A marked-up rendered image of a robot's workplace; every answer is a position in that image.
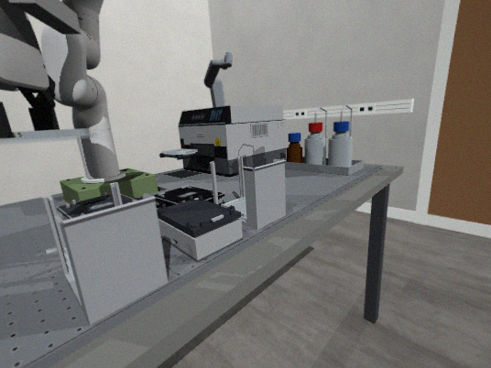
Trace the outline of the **brown glass bottle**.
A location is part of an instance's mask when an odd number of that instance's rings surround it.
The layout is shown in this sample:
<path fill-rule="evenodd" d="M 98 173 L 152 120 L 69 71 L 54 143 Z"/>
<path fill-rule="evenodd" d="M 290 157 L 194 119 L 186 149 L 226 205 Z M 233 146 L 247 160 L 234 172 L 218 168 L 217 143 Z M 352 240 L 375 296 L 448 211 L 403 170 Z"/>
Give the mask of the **brown glass bottle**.
<path fill-rule="evenodd" d="M 302 163 L 302 147 L 300 148 L 287 147 L 287 162 Z"/>

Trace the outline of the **white plastic bottle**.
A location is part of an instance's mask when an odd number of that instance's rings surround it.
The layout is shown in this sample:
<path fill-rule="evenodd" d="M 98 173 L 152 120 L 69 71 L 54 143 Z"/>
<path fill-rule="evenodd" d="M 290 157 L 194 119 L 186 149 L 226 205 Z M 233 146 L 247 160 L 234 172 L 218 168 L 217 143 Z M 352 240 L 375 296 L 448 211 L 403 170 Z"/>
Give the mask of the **white plastic bottle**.
<path fill-rule="evenodd" d="M 304 164 L 326 165 L 326 137 L 305 138 Z"/>

